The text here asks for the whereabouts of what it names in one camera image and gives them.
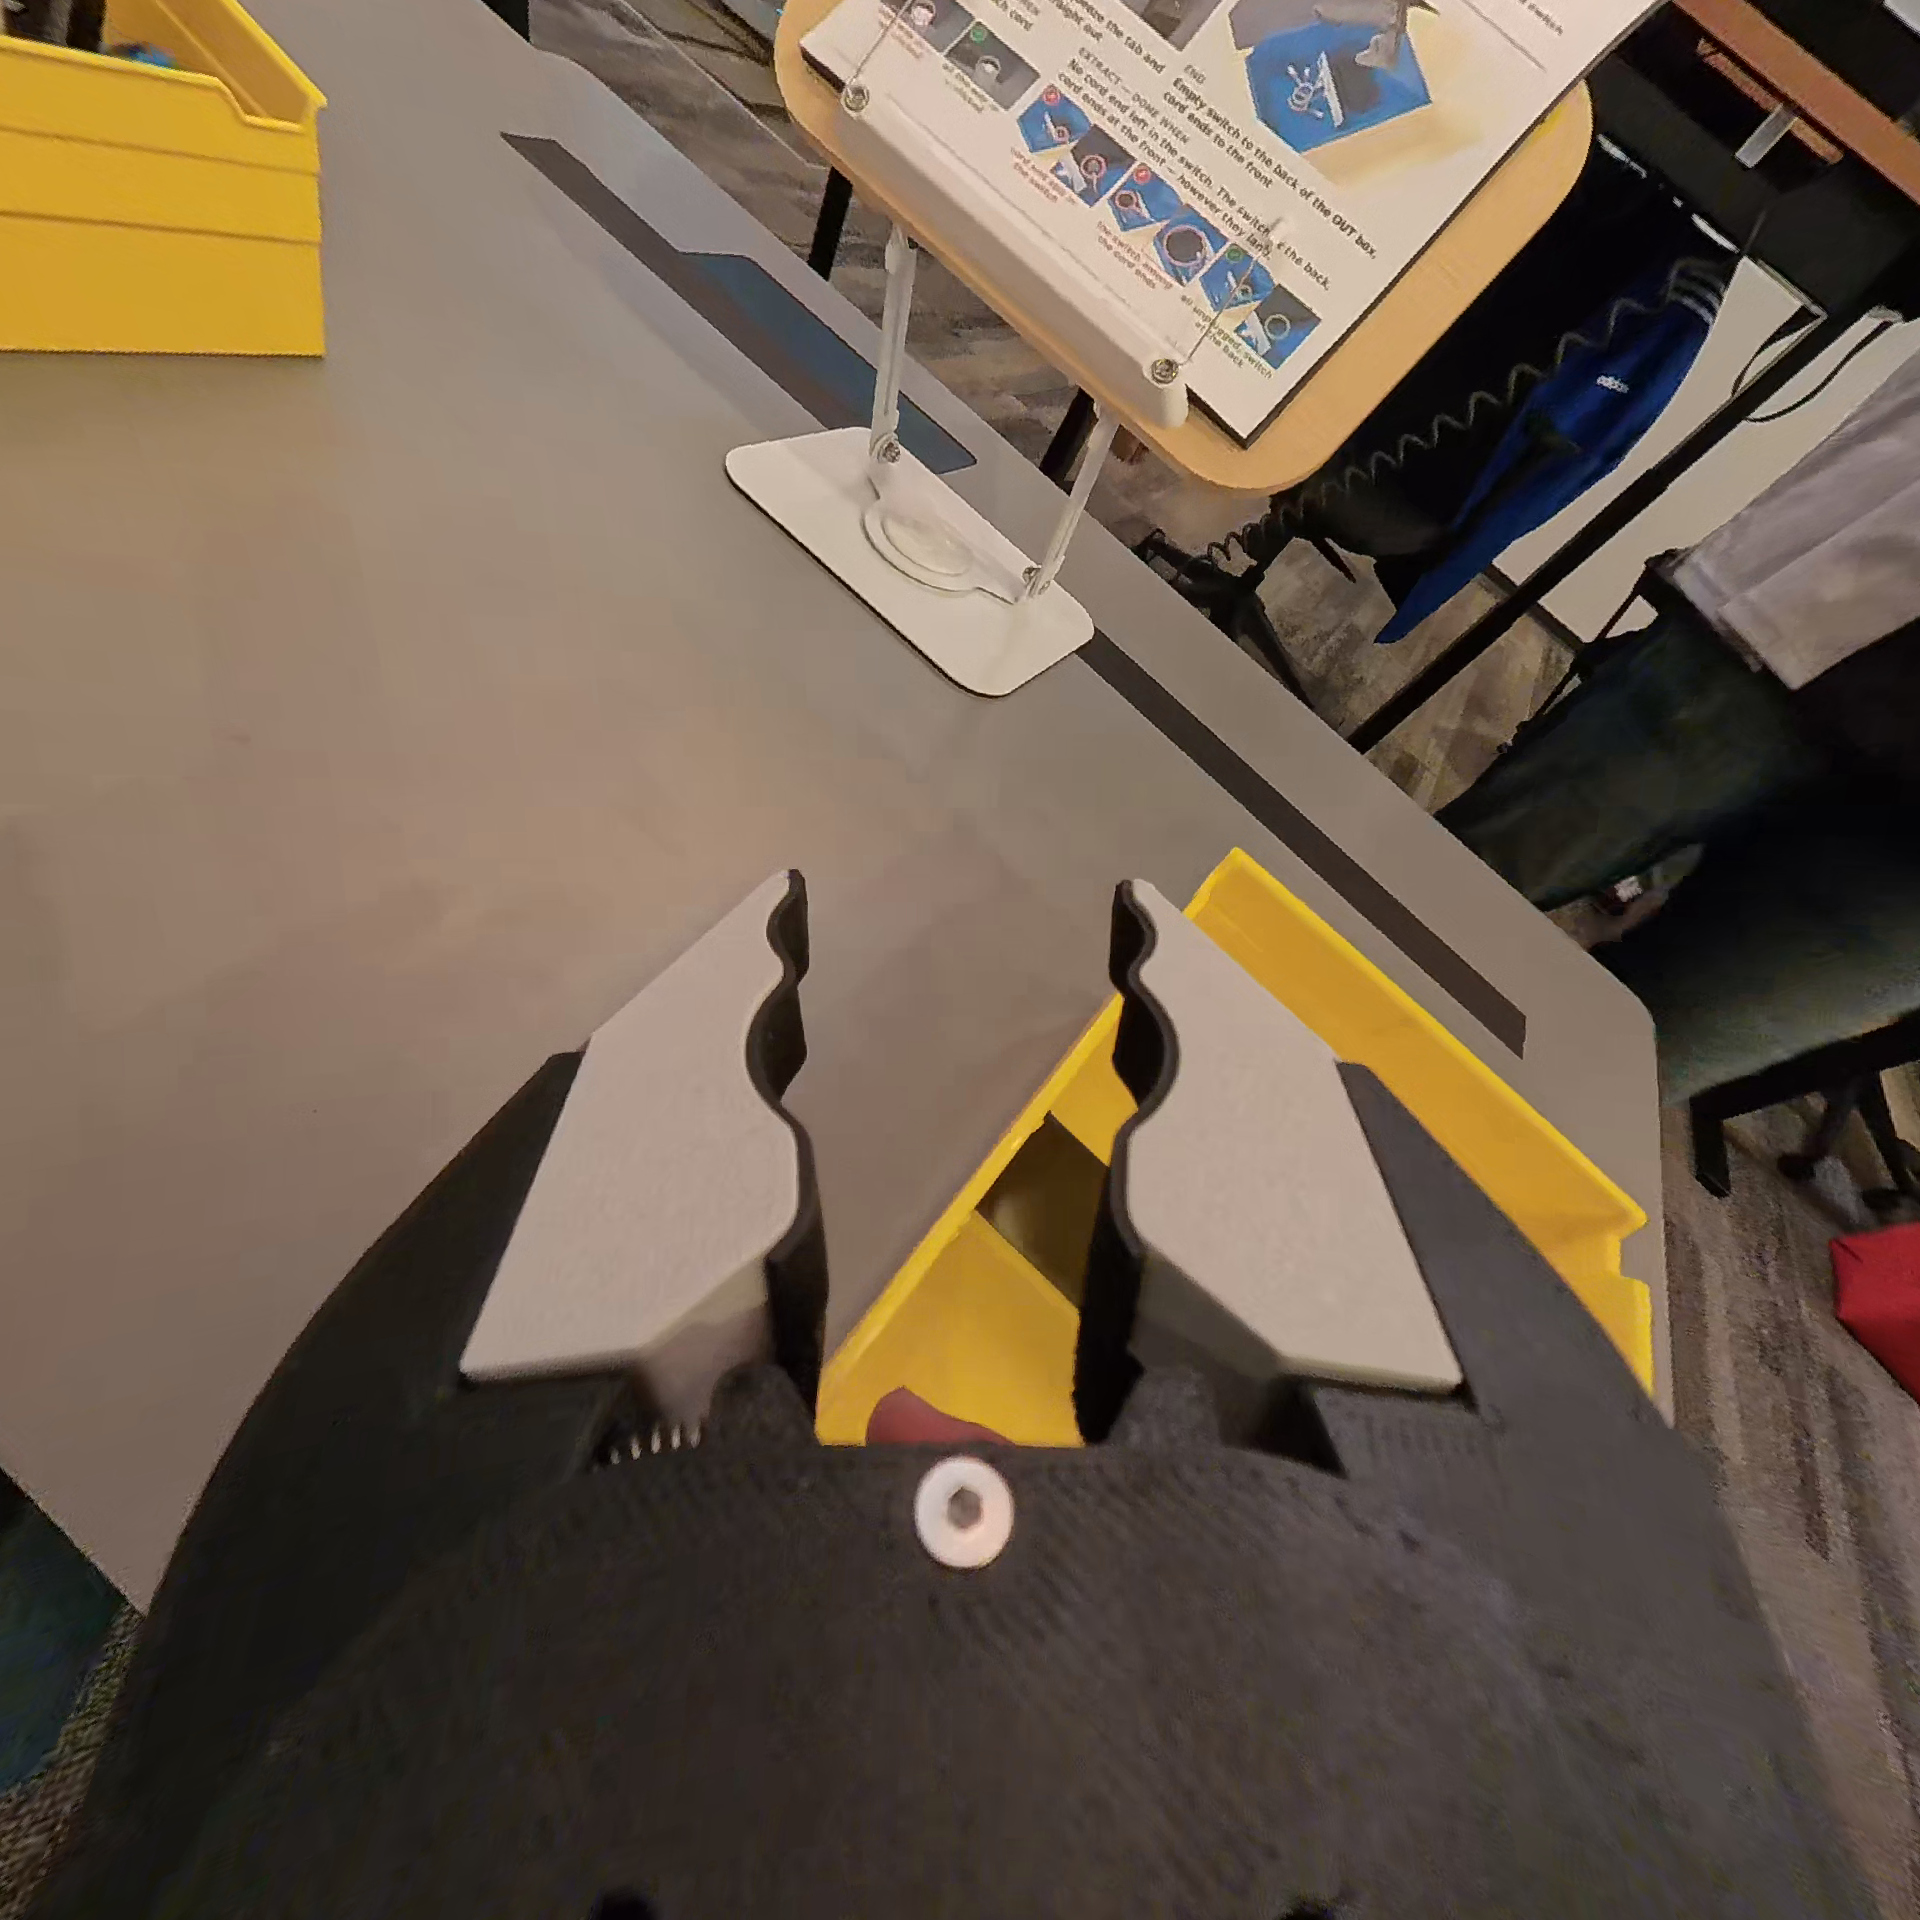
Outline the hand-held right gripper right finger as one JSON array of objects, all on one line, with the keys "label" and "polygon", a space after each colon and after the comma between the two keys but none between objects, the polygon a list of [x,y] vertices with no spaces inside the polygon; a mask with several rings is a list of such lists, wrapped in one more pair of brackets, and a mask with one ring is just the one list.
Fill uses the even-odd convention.
[{"label": "hand-held right gripper right finger", "polygon": [[1075,1331],[1075,1430],[1149,1371],[1201,1379],[1262,1443],[1305,1383],[1443,1399],[1464,1368],[1332,1043],[1147,879],[1115,886],[1113,1068]]}]

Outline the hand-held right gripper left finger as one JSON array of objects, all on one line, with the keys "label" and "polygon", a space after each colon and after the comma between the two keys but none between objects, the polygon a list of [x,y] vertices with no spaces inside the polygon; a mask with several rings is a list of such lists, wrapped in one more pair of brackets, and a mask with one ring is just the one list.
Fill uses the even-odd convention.
[{"label": "hand-held right gripper left finger", "polygon": [[665,1428],[775,1366],[824,1368],[818,1171],[786,1094],[805,1061],[804,874],[779,869],[582,1047],[460,1356],[470,1383],[614,1378]]}]

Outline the yellow bin with black divider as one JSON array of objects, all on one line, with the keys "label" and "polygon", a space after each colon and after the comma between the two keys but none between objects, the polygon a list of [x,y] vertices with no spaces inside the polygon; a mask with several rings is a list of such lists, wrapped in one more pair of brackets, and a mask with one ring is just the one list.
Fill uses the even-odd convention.
[{"label": "yellow bin with black divider", "polygon": [[[1380,1078],[1658,1397],[1653,1295],[1621,1265],[1646,1209],[1243,849],[1219,860],[1183,913],[1340,1060]],[[1112,1061],[1119,1010],[1110,996],[828,1358],[822,1442],[860,1446],[896,1389],[1011,1443],[1081,1442],[1080,1273],[1115,1134],[1136,1110]]]}]

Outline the yellow plastic bin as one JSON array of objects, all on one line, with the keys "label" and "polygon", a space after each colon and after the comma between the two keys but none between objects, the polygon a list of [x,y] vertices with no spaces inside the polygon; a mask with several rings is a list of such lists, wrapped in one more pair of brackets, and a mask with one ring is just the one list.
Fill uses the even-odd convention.
[{"label": "yellow plastic bin", "polygon": [[1,346],[322,357],[323,94],[232,2],[3,33]]}]

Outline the red soft object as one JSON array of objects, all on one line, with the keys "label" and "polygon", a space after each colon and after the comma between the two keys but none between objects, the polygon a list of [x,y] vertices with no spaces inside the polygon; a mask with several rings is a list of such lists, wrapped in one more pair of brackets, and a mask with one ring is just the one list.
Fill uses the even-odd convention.
[{"label": "red soft object", "polygon": [[1852,1337],[1918,1396],[1918,1222],[1830,1242],[1834,1311]]}]

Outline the blue sports jacket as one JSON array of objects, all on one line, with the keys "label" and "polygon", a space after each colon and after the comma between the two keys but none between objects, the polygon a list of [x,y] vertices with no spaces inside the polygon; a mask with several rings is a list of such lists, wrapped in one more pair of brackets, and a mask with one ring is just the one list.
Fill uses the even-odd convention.
[{"label": "blue sports jacket", "polygon": [[1380,645],[1401,642],[1624,463],[1692,371],[1739,264],[1705,247],[1655,261],[1516,368],[1502,396],[1471,401],[1465,436],[1440,439],[1424,468],[1437,538],[1383,583],[1393,610]]}]

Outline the instruction sheet on stand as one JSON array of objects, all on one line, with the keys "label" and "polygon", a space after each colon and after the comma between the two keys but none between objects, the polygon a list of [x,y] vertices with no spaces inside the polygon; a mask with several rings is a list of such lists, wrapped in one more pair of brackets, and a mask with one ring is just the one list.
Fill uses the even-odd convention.
[{"label": "instruction sheet on stand", "polygon": [[[789,119],[818,156],[845,175],[852,200],[900,222],[942,270],[990,305],[1067,386],[1117,411],[1117,389],[1058,326],[1028,309],[1023,296],[1002,291],[952,229],[952,215],[921,217],[873,162],[849,156],[839,132],[838,87],[804,57],[804,36],[833,9],[829,2],[791,2],[779,12],[774,67]],[[1236,443],[1199,411],[1169,430],[1134,423],[1131,434],[1169,468],[1229,492],[1274,494],[1322,468],[1411,365],[1453,326],[1507,259],[1566,200],[1592,138],[1588,89],[1575,86],[1496,167],[1425,253],[1378,305],[1315,363],[1285,397],[1255,443]]]}]

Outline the printed instruction sheet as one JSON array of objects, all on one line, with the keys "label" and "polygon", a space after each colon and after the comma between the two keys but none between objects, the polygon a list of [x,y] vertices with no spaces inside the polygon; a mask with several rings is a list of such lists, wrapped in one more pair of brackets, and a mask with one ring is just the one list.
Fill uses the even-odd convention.
[{"label": "printed instruction sheet", "polygon": [[847,2],[795,50],[900,207],[1088,371],[1248,447],[1652,12]]}]

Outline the wooden table with black legs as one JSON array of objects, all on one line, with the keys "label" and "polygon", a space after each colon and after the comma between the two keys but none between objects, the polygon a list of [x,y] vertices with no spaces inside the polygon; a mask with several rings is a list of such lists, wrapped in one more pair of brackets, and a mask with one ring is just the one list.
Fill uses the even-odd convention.
[{"label": "wooden table with black legs", "polygon": [[1843,153],[1915,197],[1914,19],[1888,3],[1669,7]]}]

